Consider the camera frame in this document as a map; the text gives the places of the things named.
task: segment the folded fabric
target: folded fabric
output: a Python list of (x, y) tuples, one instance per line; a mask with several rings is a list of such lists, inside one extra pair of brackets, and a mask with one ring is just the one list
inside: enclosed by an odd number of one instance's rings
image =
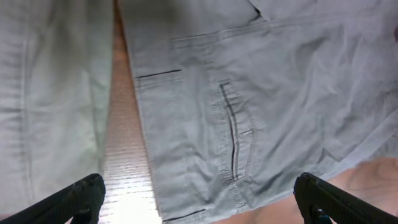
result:
[(397, 156), (397, 1), (120, 7), (164, 223), (228, 218), (288, 196), (302, 172)]
[(0, 1), (0, 214), (101, 172), (112, 6)]

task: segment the welt pocket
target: welt pocket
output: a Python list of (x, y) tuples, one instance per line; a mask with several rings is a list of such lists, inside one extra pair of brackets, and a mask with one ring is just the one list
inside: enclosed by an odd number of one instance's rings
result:
[(255, 128), (245, 101), (235, 90), (231, 82), (219, 85), (224, 101), (225, 114), (228, 117), (229, 135), (231, 136), (231, 173), (234, 180), (246, 176), (250, 161), (251, 147)]

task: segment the gray fabric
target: gray fabric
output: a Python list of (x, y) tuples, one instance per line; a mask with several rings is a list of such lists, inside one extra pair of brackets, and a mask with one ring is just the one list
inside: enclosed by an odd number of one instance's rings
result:
[(301, 172), (329, 179), (396, 156), (397, 1), (122, 0), (121, 10), (164, 223), (228, 218), (291, 194)]
[(101, 172), (112, 6), (0, 1), (0, 213)]

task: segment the wooden table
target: wooden table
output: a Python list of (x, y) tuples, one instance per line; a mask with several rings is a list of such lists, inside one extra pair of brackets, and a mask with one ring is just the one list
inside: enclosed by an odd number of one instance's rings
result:
[[(142, 140), (139, 115), (116, 10), (111, 111), (108, 123), (104, 178), (107, 196), (100, 223), (159, 224)], [(330, 181), (351, 194), (398, 215), (398, 159), (361, 164)], [(303, 223), (293, 197), (217, 224)]]

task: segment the light gray fabric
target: light gray fabric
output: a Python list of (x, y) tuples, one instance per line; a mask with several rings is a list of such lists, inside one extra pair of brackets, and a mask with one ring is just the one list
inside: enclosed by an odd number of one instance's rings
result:
[(397, 156), (397, 1), (121, 10), (164, 223), (228, 218), (291, 194), (301, 172), (329, 179)]
[(0, 1), (0, 214), (101, 172), (112, 7)]

